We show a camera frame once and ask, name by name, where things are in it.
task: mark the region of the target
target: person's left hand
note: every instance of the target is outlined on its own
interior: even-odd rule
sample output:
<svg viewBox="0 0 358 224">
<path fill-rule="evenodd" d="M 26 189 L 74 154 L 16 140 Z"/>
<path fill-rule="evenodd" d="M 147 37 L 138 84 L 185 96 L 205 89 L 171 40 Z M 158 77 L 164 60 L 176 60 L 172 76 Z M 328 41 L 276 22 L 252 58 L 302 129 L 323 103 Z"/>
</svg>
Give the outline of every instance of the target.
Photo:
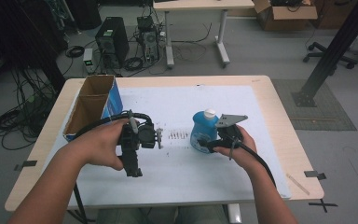
<svg viewBox="0 0 358 224">
<path fill-rule="evenodd" d="M 67 147 L 70 147 L 84 164 L 109 166 L 115 170 L 122 170 L 123 163 L 116 155 L 116 146 L 123 125 L 128 122 L 128 119 L 120 119 L 111 124 L 101 125 L 73 140 Z"/>
</svg>

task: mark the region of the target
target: blue and brown box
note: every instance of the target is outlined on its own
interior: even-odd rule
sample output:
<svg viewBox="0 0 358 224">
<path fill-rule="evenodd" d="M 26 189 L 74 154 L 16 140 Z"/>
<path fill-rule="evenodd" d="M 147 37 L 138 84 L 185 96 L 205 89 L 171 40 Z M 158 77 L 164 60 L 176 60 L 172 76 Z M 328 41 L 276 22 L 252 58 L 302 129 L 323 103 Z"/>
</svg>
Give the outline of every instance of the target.
<svg viewBox="0 0 358 224">
<path fill-rule="evenodd" d="M 86 77 L 63 130 L 63 136 L 67 141 L 71 141 L 83 127 L 99 119 L 120 114 L 122 110 L 123 104 L 115 76 Z"/>
</svg>

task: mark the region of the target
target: white device on floor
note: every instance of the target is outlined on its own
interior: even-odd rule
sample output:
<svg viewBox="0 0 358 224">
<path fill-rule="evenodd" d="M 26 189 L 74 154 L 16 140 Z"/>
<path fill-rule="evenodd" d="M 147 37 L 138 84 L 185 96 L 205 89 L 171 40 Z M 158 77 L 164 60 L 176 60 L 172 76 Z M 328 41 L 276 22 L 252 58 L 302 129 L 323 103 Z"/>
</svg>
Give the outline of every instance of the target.
<svg viewBox="0 0 358 224">
<path fill-rule="evenodd" d="M 86 66 L 87 73 L 91 74 L 95 72 L 97 64 L 94 62 L 92 49 L 84 49 L 83 63 Z"/>
</svg>

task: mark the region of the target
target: human hand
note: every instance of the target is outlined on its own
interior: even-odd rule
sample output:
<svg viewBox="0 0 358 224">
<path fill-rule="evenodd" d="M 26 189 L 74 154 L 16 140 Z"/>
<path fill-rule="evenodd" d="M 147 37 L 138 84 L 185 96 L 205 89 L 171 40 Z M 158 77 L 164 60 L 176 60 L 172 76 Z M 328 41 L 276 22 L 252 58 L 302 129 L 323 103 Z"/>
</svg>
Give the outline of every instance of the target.
<svg viewBox="0 0 358 224">
<path fill-rule="evenodd" d="M 255 146 L 255 140 L 251 135 L 246 132 L 244 128 L 242 128 L 240 125 L 237 125 L 238 129 L 240 129 L 240 132 L 242 134 L 242 143 L 249 147 L 251 150 L 253 150 L 255 153 L 257 153 L 257 149 Z M 219 152 L 225 156 L 229 156 L 230 154 L 230 148 L 226 147 L 215 147 L 213 149 L 215 152 Z M 246 172 L 250 172 L 253 168 L 258 166 L 260 163 L 255 159 L 254 156 L 252 156 L 249 152 L 245 151 L 241 147 L 234 148 L 232 151 L 232 159 L 243 169 L 245 169 Z"/>
<path fill-rule="evenodd" d="M 82 160 L 83 165 L 89 163 L 122 170 L 123 163 L 116 155 L 116 146 L 123 125 L 128 122 L 128 119 L 120 119 L 96 127 L 70 142 L 67 147 Z"/>
</svg>

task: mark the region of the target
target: forearm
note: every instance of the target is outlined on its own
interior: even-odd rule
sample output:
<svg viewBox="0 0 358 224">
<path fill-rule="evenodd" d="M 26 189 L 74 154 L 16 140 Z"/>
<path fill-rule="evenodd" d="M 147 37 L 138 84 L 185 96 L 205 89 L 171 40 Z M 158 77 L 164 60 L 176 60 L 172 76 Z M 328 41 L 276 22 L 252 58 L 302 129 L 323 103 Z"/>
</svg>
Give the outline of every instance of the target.
<svg viewBox="0 0 358 224">
<path fill-rule="evenodd" d="M 256 166 L 248 175 L 253 185 L 259 223 L 297 223 L 263 166 Z"/>
<path fill-rule="evenodd" d="M 71 147 L 60 149 L 8 223 L 62 223 L 84 164 Z"/>
</svg>

